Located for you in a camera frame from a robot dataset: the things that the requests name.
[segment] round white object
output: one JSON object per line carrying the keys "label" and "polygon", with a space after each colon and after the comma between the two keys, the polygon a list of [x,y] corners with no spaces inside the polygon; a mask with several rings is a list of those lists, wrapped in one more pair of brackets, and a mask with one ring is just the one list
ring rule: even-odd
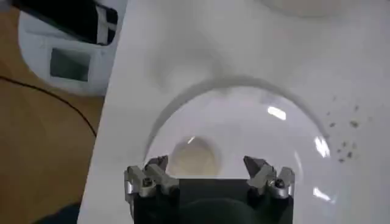
{"label": "round white object", "polygon": [[212,146],[195,136],[176,145],[169,157],[168,173],[175,176],[216,176],[219,164]]}
{"label": "round white object", "polygon": [[[27,13],[21,12],[18,25],[18,41],[21,55],[29,69],[48,85],[69,93],[84,96],[104,96],[114,64],[116,47],[125,14],[127,1],[99,0],[98,3],[115,9],[118,13],[118,29],[108,46],[84,43]],[[82,77],[72,79],[54,75],[51,68],[53,52],[60,52],[83,66]],[[66,71],[69,64],[62,60],[59,70]]]}
{"label": "round white object", "polygon": [[208,178],[194,166],[210,154],[203,147],[190,147],[192,152],[179,155],[175,149],[191,137],[206,139],[218,163],[216,178],[249,179],[244,156],[263,158],[279,172],[283,166],[296,173],[294,223],[333,223],[338,198],[339,175],[336,161],[317,125],[292,101],[264,89],[234,87],[215,89],[193,98],[180,107],[159,129],[146,161],[170,155],[168,174],[194,178],[190,168]]}

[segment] white surface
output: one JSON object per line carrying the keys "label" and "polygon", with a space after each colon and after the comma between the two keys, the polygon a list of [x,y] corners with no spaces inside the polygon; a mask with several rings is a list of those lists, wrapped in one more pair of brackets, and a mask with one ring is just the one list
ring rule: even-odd
{"label": "white surface", "polygon": [[123,170],[143,163],[166,106],[206,79],[242,74],[303,105],[329,135],[331,155],[353,151],[335,167],[348,191],[334,223],[388,223],[389,12],[385,0],[356,1],[327,19],[283,16],[253,0],[129,2],[79,223],[131,223]]}
{"label": "white surface", "polygon": [[331,157],[322,133],[291,101],[255,87],[217,89],[197,96],[160,128],[146,163],[171,155],[189,136],[200,136],[213,146],[220,164],[217,178],[249,179],[244,156],[263,158],[278,172],[283,166],[292,168],[295,223],[334,222],[338,194],[347,185],[338,184],[337,159]]}
{"label": "white surface", "polygon": [[354,0],[262,0],[272,9],[296,16],[335,15]]}
{"label": "white surface", "polygon": [[[68,34],[24,12],[20,13],[18,38],[24,61],[40,79],[47,84],[80,95],[105,95],[114,64],[120,27],[125,14],[126,0],[100,0],[101,4],[118,12],[119,29],[108,46],[89,44],[76,40]],[[63,79],[50,75],[50,60],[53,48],[86,53],[91,56],[88,81]]]}

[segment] wooden floor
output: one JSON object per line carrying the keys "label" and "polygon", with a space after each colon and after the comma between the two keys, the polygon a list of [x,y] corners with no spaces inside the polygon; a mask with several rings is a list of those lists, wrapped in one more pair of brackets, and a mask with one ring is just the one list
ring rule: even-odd
{"label": "wooden floor", "polygon": [[[17,10],[0,12],[0,75],[44,87],[70,101],[98,128],[102,97],[48,87],[18,48]],[[72,109],[0,80],[0,223],[32,223],[81,199],[94,136]]]}

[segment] crumb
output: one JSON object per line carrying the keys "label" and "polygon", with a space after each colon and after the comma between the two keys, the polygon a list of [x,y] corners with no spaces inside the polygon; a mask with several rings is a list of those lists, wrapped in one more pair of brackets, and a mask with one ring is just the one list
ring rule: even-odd
{"label": "crumb", "polygon": [[350,121],[349,124],[351,125],[351,127],[353,128],[358,128],[359,127],[359,123],[357,121]]}

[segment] black object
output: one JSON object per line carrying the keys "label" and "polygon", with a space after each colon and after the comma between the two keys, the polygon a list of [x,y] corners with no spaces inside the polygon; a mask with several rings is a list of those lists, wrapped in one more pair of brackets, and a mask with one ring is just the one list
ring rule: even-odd
{"label": "black object", "polygon": [[34,224],[76,224],[80,206],[81,202],[69,205],[53,215],[36,221]]}
{"label": "black object", "polygon": [[275,187],[277,188],[285,188],[285,182],[282,179],[275,180]]}
{"label": "black object", "polygon": [[13,6],[91,44],[109,45],[115,30],[108,31],[107,43],[98,43],[99,17],[96,7],[106,12],[107,22],[118,23],[116,10],[99,5],[93,0],[13,0]]}
{"label": "black object", "polygon": [[68,101],[66,101],[65,99],[61,98],[60,96],[54,94],[54,93],[51,93],[43,88],[40,88],[40,87],[37,87],[37,86],[33,86],[33,85],[30,85],[30,84],[26,84],[26,83],[23,83],[23,82],[19,82],[19,81],[16,81],[16,80],[13,80],[13,79],[10,79],[10,78],[7,78],[7,77],[4,77],[4,76],[0,76],[0,80],[3,80],[3,81],[6,81],[6,82],[9,82],[9,83],[12,83],[14,85],[19,85],[19,86],[23,86],[23,87],[26,87],[26,88],[30,88],[30,89],[34,89],[36,91],[39,91],[41,93],[45,93],[63,103],[65,103],[67,106],[69,106],[70,108],[72,108],[77,114],[80,115],[80,117],[85,121],[85,123],[88,125],[88,127],[90,128],[93,136],[96,137],[96,131],[94,130],[94,128],[92,127],[90,121],[84,116],[83,113],[81,113],[81,111],[79,109],[77,109],[75,106],[73,106],[71,103],[69,103]]}
{"label": "black object", "polygon": [[169,195],[157,186],[153,197],[135,195],[134,223],[292,224],[292,197],[259,196],[247,180],[180,179]]}

